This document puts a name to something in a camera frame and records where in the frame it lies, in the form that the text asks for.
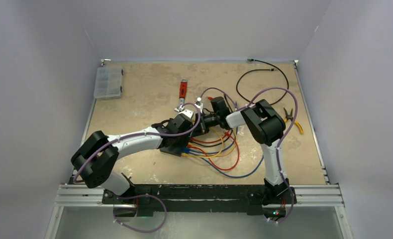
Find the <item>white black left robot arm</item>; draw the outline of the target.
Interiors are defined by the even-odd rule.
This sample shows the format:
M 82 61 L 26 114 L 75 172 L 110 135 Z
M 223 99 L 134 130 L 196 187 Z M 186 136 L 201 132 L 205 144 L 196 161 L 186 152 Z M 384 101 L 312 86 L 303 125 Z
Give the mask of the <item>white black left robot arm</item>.
M 134 197 L 134 186 L 125 175 L 115 172 L 116 161 L 141 151 L 173 146 L 188 136 L 193 126 L 189 116 L 179 113 L 133 133 L 106 135 L 95 131 L 71 158 L 77 170 L 74 182 L 78 183 L 80 177 L 88 188 L 101 186 L 127 204 Z

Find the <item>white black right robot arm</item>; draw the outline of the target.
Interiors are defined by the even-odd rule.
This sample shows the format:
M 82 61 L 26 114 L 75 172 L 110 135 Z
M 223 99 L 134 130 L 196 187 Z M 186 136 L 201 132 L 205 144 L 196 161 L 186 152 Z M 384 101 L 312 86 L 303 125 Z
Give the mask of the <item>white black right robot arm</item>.
M 266 100 L 235 112 L 230 110 L 226 96 L 212 98 L 210 103 L 212 110 L 201 114 L 200 123 L 192 133 L 192 141 L 196 141 L 196 136 L 209 133 L 215 126 L 232 130 L 246 125 L 263 153 L 266 168 L 265 186 L 261 193 L 263 204 L 293 202 L 294 191 L 281 160 L 280 144 L 285 136 L 285 120 Z

